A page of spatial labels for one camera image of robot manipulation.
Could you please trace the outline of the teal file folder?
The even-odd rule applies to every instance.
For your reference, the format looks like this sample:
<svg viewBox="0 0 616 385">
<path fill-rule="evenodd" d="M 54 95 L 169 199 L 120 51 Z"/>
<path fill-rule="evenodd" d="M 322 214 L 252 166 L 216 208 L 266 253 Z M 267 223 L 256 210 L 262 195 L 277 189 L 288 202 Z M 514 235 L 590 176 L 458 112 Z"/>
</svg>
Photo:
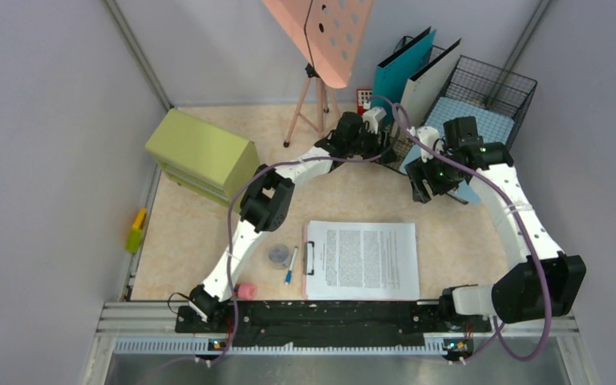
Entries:
<svg viewBox="0 0 616 385">
<path fill-rule="evenodd" d="M 407 80 L 428 64 L 437 29 L 428 27 L 422 33 L 384 59 L 375 70 L 372 107 L 383 107 L 384 123 L 392 122 L 391 106 L 379 97 L 398 103 L 402 100 Z"/>
</svg>

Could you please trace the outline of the grey white file folder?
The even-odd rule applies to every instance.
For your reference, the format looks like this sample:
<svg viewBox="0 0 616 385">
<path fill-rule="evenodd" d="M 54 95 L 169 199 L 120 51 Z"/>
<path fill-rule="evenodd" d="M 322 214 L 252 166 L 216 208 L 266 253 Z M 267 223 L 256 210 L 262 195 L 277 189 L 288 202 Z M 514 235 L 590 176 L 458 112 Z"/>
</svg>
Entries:
<svg viewBox="0 0 616 385">
<path fill-rule="evenodd" d="M 458 39 L 447 49 L 433 46 L 428 63 L 408 78 L 399 103 L 413 126 L 419 127 L 425 122 L 460 59 L 461 43 L 462 40 Z"/>
</svg>

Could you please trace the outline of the light blue clipboard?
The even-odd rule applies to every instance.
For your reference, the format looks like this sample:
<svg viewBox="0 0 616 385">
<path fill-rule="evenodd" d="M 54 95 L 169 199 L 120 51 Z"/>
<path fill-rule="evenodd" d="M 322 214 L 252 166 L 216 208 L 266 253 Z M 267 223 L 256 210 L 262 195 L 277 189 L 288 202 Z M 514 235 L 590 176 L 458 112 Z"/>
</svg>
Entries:
<svg viewBox="0 0 616 385">
<path fill-rule="evenodd" d="M 420 157 L 421 143 L 415 137 L 416 128 L 419 127 L 410 124 L 405 128 L 405 132 L 412 143 L 417 145 L 419 155 L 404 161 L 403 169 L 406 164 Z M 465 181 L 460 183 L 455 194 L 468 202 L 480 201 L 478 189 L 472 187 L 471 182 L 478 181 L 480 176 L 486 176 L 488 171 L 493 171 L 498 166 L 511 168 L 514 165 L 505 144 L 484 140 L 474 115 L 455 117 L 443 122 L 441 128 L 436 129 L 440 133 L 441 143 L 436 145 L 435 158 L 458 168 L 466 175 Z"/>
</svg>

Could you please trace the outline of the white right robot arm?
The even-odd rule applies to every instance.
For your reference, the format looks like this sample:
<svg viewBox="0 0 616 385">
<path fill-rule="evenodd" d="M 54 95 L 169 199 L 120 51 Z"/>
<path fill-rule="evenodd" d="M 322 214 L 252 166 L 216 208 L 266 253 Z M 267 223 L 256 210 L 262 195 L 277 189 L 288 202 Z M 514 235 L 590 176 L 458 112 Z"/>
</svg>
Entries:
<svg viewBox="0 0 616 385">
<path fill-rule="evenodd" d="M 473 116 L 449 120 L 441 130 L 424 126 L 406 133 L 420 146 L 419 158 L 405 166 L 415 200 L 427 203 L 467 183 L 487 209 L 508 258 L 508 272 L 493 284 L 443 290 L 440 324 L 460 330 L 471 315 L 510 324 L 569 314 L 586 265 L 545 230 L 506 145 L 484 142 Z"/>
</svg>

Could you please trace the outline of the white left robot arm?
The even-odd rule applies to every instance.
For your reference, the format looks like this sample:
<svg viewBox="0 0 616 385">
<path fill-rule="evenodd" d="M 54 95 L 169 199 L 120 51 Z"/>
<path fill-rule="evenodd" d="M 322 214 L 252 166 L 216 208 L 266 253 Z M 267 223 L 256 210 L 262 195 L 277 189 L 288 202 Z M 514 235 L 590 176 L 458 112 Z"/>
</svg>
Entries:
<svg viewBox="0 0 616 385">
<path fill-rule="evenodd" d="M 296 160 L 261 165 L 233 198 L 239 221 L 227 222 L 228 245 L 214 269 L 188 296 L 195 322 L 215 331 L 225 321 L 224 304 L 257 246 L 286 220 L 296 187 L 333 172 L 345 163 L 386 163 L 395 159 L 389 132 L 383 128 L 387 113 L 373 107 L 363 115 L 345 112 L 335 129 Z"/>
</svg>

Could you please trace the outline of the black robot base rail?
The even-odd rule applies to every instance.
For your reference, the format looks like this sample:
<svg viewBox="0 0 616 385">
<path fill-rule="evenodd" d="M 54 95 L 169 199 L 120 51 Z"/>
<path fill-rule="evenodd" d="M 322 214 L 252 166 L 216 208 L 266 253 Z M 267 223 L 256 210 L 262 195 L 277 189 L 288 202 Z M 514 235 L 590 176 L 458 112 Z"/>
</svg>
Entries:
<svg viewBox="0 0 616 385">
<path fill-rule="evenodd" d="M 425 301 L 240 301 L 205 322 L 189 306 L 177 309 L 175 331 L 223 334 L 234 347 L 419 347 L 432 333 L 489 332 L 481 316 L 447 318 Z"/>
</svg>

